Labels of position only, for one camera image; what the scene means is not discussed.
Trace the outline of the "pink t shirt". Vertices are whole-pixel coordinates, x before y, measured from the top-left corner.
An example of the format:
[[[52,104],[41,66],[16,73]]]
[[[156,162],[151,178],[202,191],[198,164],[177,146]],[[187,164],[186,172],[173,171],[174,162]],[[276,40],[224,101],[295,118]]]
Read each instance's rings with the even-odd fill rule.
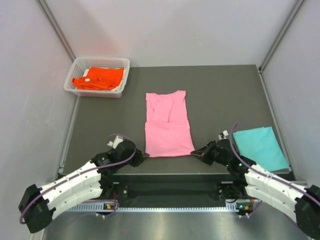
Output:
[[[186,91],[146,94],[145,151],[151,158],[190,155],[192,142]]]

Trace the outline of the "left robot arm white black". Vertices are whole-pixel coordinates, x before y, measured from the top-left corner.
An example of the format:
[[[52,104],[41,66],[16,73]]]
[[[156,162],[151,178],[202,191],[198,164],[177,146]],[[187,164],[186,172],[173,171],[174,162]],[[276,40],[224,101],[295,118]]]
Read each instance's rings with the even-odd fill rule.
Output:
[[[42,186],[30,185],[18,205],[19,223],[34,234],[65,211],[90,200],[111,200],[116,206],[112,176],[126,165],[138,167],[150,155],[123,135],[113,135],[110,149],[77,170]]]

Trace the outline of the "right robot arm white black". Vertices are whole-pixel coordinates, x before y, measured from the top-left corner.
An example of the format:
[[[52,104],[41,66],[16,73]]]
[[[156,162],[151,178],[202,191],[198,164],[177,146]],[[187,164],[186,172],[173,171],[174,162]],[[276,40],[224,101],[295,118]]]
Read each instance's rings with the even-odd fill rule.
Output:
[[[201,162],[218,163],[234,177],[232,199],[255,198],[285,214],[307,236],[320,238],[320,188],[304,187],[275,175],[255,161],[240,155],[228,132],[191,155]]]

